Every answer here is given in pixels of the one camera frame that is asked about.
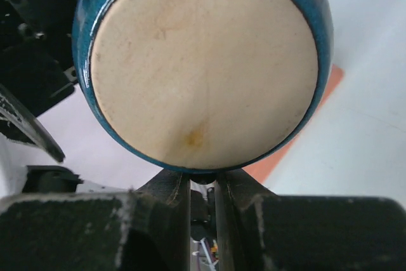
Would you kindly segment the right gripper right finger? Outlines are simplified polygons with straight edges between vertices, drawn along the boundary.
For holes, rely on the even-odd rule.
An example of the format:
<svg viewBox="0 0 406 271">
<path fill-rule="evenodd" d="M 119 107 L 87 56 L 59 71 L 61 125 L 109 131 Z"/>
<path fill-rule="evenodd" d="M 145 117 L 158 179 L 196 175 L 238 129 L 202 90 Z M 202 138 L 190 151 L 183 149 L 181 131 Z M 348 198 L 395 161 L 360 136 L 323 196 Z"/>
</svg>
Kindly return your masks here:
<svg viewBox="0 0 406 271">
<path fill-rule="evenodd" d="M 405 210 L 383 197 L 277 195 L 245 171 L 215 183 L 221 270 L 404 270 Z"/>
</svg>

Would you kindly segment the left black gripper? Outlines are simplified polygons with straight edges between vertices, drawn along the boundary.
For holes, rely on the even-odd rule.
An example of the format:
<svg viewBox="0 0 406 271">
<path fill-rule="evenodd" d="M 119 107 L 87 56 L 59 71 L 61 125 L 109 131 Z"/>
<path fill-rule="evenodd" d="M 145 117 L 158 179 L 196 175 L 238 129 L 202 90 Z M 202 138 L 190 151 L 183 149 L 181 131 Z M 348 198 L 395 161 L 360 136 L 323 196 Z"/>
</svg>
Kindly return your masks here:
<svg viewBox="0 0 406 271">
<path fill-rule="evenodd" d="M 65 154 L 34 116 L 75 90 L 71 35 L 77 1 L 1 0 L 1 115 L 56 162 Z"/>
</svg>

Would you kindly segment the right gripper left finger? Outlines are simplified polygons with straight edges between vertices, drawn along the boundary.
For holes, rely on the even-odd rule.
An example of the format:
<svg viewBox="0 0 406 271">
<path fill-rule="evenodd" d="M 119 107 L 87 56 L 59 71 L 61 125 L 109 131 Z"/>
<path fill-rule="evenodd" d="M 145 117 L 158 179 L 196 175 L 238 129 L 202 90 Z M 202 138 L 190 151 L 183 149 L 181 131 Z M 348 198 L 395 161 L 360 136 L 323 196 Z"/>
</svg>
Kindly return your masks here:
<svg viewBox="0 0 406 271">
<path fill-rule="evenodd" d="M 2 270 L 188 270 L 190 180 L 163 170 L 137 190 L 1 200 Z"/>
</svg>

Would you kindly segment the blue mug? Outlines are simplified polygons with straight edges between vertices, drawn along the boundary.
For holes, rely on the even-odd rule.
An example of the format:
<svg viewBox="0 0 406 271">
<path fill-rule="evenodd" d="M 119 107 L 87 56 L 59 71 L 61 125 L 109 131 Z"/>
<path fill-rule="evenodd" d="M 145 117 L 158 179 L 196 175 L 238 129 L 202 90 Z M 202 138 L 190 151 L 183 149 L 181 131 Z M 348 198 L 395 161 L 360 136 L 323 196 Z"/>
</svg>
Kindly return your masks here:
<svg viewBox="0 0 406 271">
<path fill-rule="evenodd" d="M 240 169 L 291 141 L 331 73 L 328 0 L 79 0 L 72 54 L 97 121 L 184 173 Z"/>
</svg>

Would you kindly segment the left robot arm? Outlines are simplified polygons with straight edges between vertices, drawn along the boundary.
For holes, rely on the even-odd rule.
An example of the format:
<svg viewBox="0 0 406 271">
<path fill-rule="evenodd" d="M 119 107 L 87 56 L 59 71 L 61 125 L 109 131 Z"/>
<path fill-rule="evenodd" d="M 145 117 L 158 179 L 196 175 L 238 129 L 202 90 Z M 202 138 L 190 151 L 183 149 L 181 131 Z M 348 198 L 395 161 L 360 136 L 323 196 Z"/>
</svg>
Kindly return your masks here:
<svg viewBox="0 0 406 271">
<path fill-rule="evenodd" d="M 1 195 L 106 192 L 66 168 L 74 108 L 84 108 L 72 61 L 78 0 L 1 0 Z"/>
</svg>

